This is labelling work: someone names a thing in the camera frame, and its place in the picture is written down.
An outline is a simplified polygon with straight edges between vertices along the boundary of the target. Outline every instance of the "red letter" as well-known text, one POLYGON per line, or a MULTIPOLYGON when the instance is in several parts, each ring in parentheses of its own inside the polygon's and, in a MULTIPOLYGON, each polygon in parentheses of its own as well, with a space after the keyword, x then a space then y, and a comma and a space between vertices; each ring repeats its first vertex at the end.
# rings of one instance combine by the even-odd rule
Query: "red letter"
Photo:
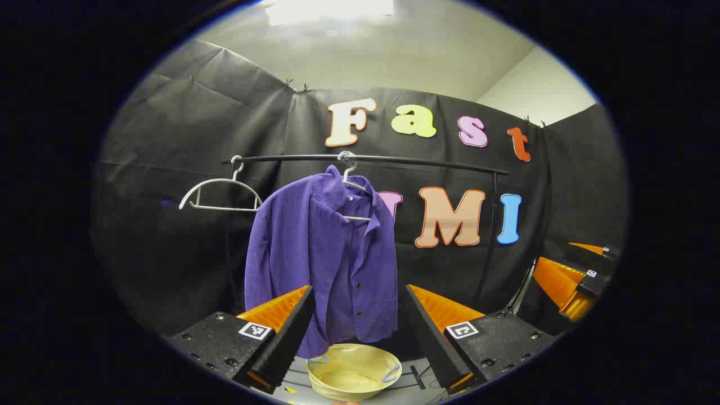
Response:
POLYGON ((523 135, 523 131, 518 127, 510 128, 508 135, 513 137, 513 148, 515 155, 521 161, 530 161, 530 154, 525 151, 525 144, 528 143, 528 137, 523 135))

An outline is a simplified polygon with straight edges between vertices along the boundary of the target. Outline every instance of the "black backdrop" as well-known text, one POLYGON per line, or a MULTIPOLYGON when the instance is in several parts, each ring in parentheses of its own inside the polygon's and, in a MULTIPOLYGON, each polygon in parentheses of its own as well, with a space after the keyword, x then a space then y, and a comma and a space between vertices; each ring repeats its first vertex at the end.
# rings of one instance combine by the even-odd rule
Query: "black backdrop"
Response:
MULTIPOLYGON (((622 248, 631 193, 611 117, 599 104, 545 128, 552 196, 541 255, 563 259, 568 242, 622 248)), ((572 328, 530 280, 518 316, 551 334, 572 328)))
MULTIPOLYGON (((229 177, 221 160, 232 155, 339 153, 404 156, 453 161, 506 170, 498 194, 519 194, 520 239, 490 240, 493 194, 490 174, 429 166, 364 162, 356 170, 378 191, 403 195, 397 206, 395 239, 398 285, 414 284, 490 312, 503 308, 520 288, 539 253, 548 221, 549 172, 541 128, 501 111, 452 97, 402 89, 320 89, 294 92, 280 79, 216 45, 192 41, 178 49, 132 93, 109 130, 99 164, 95 240, 121 297, 140 322, 174 334, 211 311, 243 310, 242 284, 248 234, 254 214, 179 210, 178 202, 205 179, 229 177), (329 148, 328 105, 373 98, 365 129, 350 146, 329 148), (402 104, 433 113, 431 138, 396 133, 390 122, 402 104), (478 117, 489 138, 484 148, 458 136, 462 115, 478 117), (508 129, 528 137, 529 162, 520 161, 508 129), (480 216, 481 242, 419 249, 424 201, 420 188, 444 187, 456 206, 465 191, 486 194, 480 216), (490 243, 492 263, 485 268, 490 243), (476 297, 485 276, 482 295, 476 297)), ((328 162, 246 164, 239 180, 262 197, 285 184, 323 172, 328 162)), ((252 197, 227 185, 204 187, 204 204, 249 206, 252 197)), ((495 235, 503 206, 495 209, 495 235)), ((400 294, 399 309, 407 305, 400 294)), ((422 356, 410 325, 380 345, 402 359, 422 356)))

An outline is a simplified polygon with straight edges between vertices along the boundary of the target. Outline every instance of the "white clothes hanger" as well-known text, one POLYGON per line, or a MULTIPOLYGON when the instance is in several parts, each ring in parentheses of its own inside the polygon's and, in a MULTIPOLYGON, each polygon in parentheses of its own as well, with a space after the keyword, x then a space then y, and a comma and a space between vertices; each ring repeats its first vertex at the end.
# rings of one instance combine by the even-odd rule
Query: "white clothes hanger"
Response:
MULTIPOLYGON (((235 155, 235 156, 233 156, 233 158, 230 160, 230 163, 233 163, 233 164, 234 164, 234 163, 235 163, 235 160, 236 160, 236 159, 240 159, 240 158, 242 158, 242 156, 235 155)), ((190 197, 190 195, 191 195, 195 190, 197 190, 197 199, 195 200, 195 203, 193 203, 192 201, 189 202, 190 206, 193 207, 193 208, 197 208, 197 209, 200 209, 200 210, 247 211, 247 212, 252 212, 252 213, 256 212, 256 211, 258 210, 258 207, 259 207, 260 205, 262 205, 263 200, 260 198, 260 196, 258 195, 258 193, 256 193, 255 190, 252 189, 252 187, 248 186, 247 184, 241 183, 241 182, 239 182, 239 181, 237 180, 238 173, 240 173, 240 171, 243 169, 243 166, 245 166, 245 164, 244 164, 244 163, 240 163, 240 168, 237 169, 237 170, 235 170, 235 171, 233 172, 233 179, 232 179, 232 180, 230 180, 230 179, 211 179, 211 180, 205 180, 204 182, 201 182, 201 183, 199 183, 198 185, 196 185, 195 187, 191 188, 190 191, 188 191, 187 194, 185 194, 185 197, 183 197, 182 201, 180 202, 180 209, 182 209, 182 208, 185 206, 185 202, 186 202, 187 199, 190 197), (252 193, 255 195, 255 206, 254 206, 254 208, 229 208, 229 207, 213 207, 213 206, 211 206, 211 205, 200 205, 200 187, 202 187, 202 186, 204 186, 204 185, 206 185, 206 184, 208 184, 208 183, 232 183, 232 184, 237 184, 237 185, 240 185, 240 186, 242 186, 242 187, 245 187, 246 189, 250 190, 250 192, 252 192, 252 193)))
MULTIPOLYGON (((339 160, 339 161, 344 161, 344 162, 347 163, 349 160, 351 160, 351 159, 354 158, 354 157, 355 157, 355 154, 354 154, 354 153, 352 153, 352 152, 350 152, 350 151, 342 151, 342 152, 340 152, 340 154, 338 155, 338 160, 339 160)), ((355 184, 355 183, 351 183, 351 182, 348 181, 348 174, 349 174, 350 172, 352 172, 353 170, 355 170, 355 168, 356 168, 357 166, 358 166, 358 162, 356 162, 356 161, 353 160, 353 165, 352 165, 351 167, 347 168, 347 169, 345 170, 345 173, 343 174, 343 184, 346 185, 346 186, 349 186, 349 187, 355 187, 356 189, 365 191, 366 193, 370 194, 370 192, 367 190, 367 188, 362 187, 360 184, 355 184)), ((354 220, 356 220, 356 221, 370 221, 370 218, 353 217, 353 216, 347 216, 347 215, 343 215, 343 216, 344 216, 345 218, 347 218, 347 219, 354 219, 354 220)))

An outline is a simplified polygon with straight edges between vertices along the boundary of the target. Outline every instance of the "letter m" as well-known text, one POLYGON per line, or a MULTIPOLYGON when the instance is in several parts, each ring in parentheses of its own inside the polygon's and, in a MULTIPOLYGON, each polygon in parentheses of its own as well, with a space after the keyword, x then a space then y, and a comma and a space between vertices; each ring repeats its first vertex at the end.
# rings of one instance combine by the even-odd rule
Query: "letter m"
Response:
POLYGON ((485 201, 485 193, 467 190, 456 210, 452 208, 450 198, 442 187, 424 187, 419 194, 425 200, 425 218, 423 232, 415 240, 415 246, 437 246, 439 240, 435 236, 436 228, 440 228, 445 245, 452 242, 458 230, 460 234, 455 238, 458 246, 472 246, 480 242, 480 208, 485 201))

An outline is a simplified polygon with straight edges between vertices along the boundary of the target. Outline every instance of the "pink letter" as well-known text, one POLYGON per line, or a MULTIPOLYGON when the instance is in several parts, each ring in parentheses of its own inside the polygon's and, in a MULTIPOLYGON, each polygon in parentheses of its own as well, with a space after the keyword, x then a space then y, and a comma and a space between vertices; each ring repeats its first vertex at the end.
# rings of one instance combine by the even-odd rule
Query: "pink letter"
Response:
POLYGON ((395 210, 397 209, 397 205, 402 202, 402 194, 398 194, 396 192, 392 191, 380 191, 377 193, 380 198, 385 202, 385 205, 390 210, 390 213, 392 214, 392 220, 395 220, 395 210))
POLYGON ((474 146, 476 148, 482 148, 487 145, 487 135, 482 132, 485 126, 482 121, 475 117, 468 117, 463 115, 458 118, 457 126, 460 127, 460 140, 462 143, 468 146, 474 146))

